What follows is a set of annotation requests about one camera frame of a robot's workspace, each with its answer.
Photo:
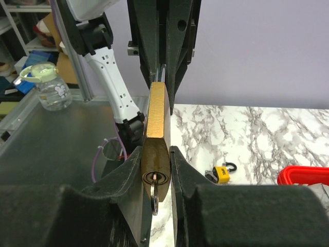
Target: red plastic tray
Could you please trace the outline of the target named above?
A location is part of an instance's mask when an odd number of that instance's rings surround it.
[[[278,176],[278,184],[325,184],[329,186],[329,168],[287,166]]]

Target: white wall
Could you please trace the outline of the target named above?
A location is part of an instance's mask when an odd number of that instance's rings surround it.
[[[126,53],[126,1],[106,13],[128,89],[147,95],[138,58]],[[203,0],[176,102],[329,108],[328,27],[328,0]]]

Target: cartoon print on bottle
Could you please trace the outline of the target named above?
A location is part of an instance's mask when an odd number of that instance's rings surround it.
[[[67,92],[64,85],[55,86],[55,90],[57,91],[58,95],[61,96],[62,99],[67,96]]]

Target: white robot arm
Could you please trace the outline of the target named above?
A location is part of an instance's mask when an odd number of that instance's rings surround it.
[[[119,135],[127,153],[131,153],[142,144],[144,115],[125,86],[112,49],[113,34],[104,10],[118,1],[57,0],[57,4],[70,43],[97,74],[111,104]]]

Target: small yellow lock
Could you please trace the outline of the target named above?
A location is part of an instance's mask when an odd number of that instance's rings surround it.
[[[218,183],[227,183],[230,180],[230,174],[225,166],[215,166]]]
[[[227,183],[230,181],[230,172],[236,171],[236,164],[225,162],[224,166],[215,166],[212,171],[206,171],[205,177],[215,184]]]

